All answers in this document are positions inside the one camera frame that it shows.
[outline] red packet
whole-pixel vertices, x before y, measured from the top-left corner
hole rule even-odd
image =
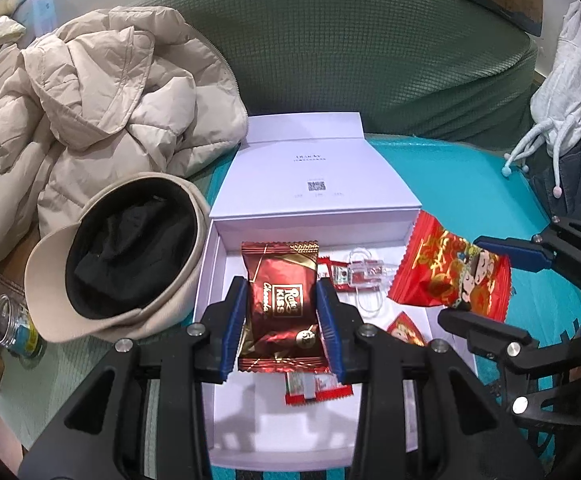
[[[503,322],[510,260],[452,234],[422,211],[388,297],[401,304],[465,308]]]
[[[304,379],[310,378],[309,391],[305,390]],[[334,374],[286,373],[286,405],[299,406],[325,400],[341,399],[352,395],[352,385],[337,382]]]
[[[331,260],[329,256],[319,256],[317,258],[317,278],[330,278],[334,289],[338,292],[354,292],[355,289],[349,285],[348,264]]]
[[[391,336],[401,339],[404,343],[426,346],[426,339],[423,338],[417,325],[405,312],[397,316],[385,331]]]

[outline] clear plastic item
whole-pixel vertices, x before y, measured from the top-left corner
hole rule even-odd
[[[317,273],[319,278],[330,278],[338,292],[354,293],[356,306],[366,314],[373,315],[381,310],[398,268],[399,265],[387,264],[374,258],[365,248],[355,248],[350,251],[347,263],[321,256]],[[365,306],[371,296],[376,300],[377,306],[374,308]]]

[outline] cartoon figure print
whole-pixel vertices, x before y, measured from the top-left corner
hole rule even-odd
[[[466,249],[465,253],[457,254],[455,269],[451,264],[451,281],[458,291],[453,306],[487,315],[497,256],[472,244]]]

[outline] red candy wrapper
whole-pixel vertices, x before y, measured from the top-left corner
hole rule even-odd
[[[385,331],[391,336],[401,339],[404,343],[426,346],[426,339],[423,338],[417,325],[405,312],[397,316]]]
[[[401,304],[463,308],[503,322],[510,260],[452,234],[422,211],[388,297]]]
[[[239,370],[328,371],[312,300],[318,251],[316,242],[242,244],[251,295]]]
[[[352,395],[352,386],[337,382],[333,374],[286,374],[286,405],[298,406]]]
[[[339,292],[355,292],[349,284],[348,264],[336,262],[328,256],[320,256],[317,259],[317,277],[330,278],[333,282],[334,290]]]

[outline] metal screw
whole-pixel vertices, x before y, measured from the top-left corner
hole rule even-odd
[[[506,353],[510,357],[517,357],[519,355],[519,352],[521,352],[521,345],[519,343],[517,343],[516,341],[513,341],[512,343],[510,343],[508,345],[508,348],[506,349]]]
[[[374,337],[377,335],[377,327],[370,323],[364,323],[357,329],[357,333],[362,337]]]
[[[186,327],[186,332],[193,337],[199,337],[200,335],[204,335],[206,327],[202,323],[191,323]]]
[[[128,339],[127,337],[120,339],[119,341],[117,341],[115,343],[115,350],[117,352],[121,352],[123,354],[125,354],[126,352],[129,352],[131,348],[132,348],[132,340]]]
[[[430,341],[430,348],[438,354],[445,354],[450,348],[450,345],[443,339],[433,339]]]
[[[517,397],[512,403],[512,412],[521,415],[528,409],[528,399],[526,397]]]

